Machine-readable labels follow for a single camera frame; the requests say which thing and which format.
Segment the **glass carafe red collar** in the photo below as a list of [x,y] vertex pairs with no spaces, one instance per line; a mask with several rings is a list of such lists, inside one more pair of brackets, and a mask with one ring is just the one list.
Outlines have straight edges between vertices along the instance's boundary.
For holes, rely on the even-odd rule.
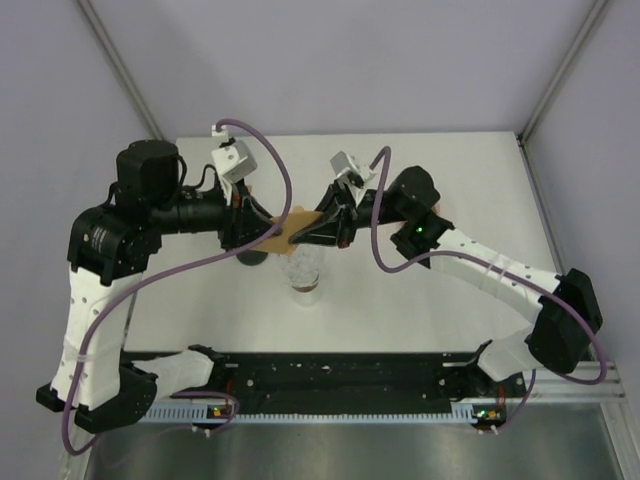
[[236,255],[237,260],[245,266],[258,266],[263,263],[269,254],[261,251],[246,250]]

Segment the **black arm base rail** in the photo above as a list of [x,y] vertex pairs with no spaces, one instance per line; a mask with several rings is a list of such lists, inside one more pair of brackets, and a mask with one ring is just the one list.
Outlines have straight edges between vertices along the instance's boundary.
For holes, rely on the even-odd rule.
[[448,413],[451,403],[523,397],[523,377],[494,381],[471,353],[227,353],[186,398],[224,393],[249,414]]

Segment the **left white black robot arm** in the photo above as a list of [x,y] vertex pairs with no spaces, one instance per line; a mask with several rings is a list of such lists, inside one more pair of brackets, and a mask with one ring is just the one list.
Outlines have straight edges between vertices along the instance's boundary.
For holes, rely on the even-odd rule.
[[63,353],[53,380],[36,392],[53,412],[68,412],[91,434],[138,422],[157,399],[196,388],[216,396],[227,374],[219,354],[200,345],[149,361],[121,357],[132,287],[165,235],[217,233],[223,250],[246,245],[272,226],[244,179],[257,163],[249,147],[230,139],[211,153],[214,185],[184,183],[176,145],[130,144],[116,158],[117,179],[106,202],[73,223],[68,248],[70,309]]

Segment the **clear glass crystal dripper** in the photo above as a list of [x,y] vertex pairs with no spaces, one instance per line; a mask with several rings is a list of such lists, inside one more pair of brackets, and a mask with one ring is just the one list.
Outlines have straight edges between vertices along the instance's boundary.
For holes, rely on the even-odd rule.
[[279,255],[278,265],[293,289],[311,291],[319,283],[324,257],[322,247],[300,245],[289,255]]

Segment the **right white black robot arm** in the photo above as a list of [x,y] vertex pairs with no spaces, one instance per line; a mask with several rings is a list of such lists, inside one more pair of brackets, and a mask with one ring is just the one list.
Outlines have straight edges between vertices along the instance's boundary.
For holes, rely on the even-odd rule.
[[456,277],[528,323],[478,348],[466,372],[474,393],[490,395],[504,379],[537,368],[577,382],[573,373],[589,349],[602,349],[595,340],[603,318],[590,277],[576,268],[540,270],[482,245],[435,212],[439,199],[431,175],[419,166],[404,169],[381,193],[367,190],[359,201],[336,180],[318,206],[320,218],[290,241],[346,248],[358,230],[375,235],[378,226],[398,222],[391,241],[407,264]]

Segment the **glass cup with coffee grounds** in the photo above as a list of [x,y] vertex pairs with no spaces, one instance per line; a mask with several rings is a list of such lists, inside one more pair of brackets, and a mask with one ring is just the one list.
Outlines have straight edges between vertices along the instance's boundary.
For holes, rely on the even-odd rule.
[[301,307],[316,305],[323,296],[323,288],[320,282],[313,285],[296,287],[290,286],[288,293],[293,302]]

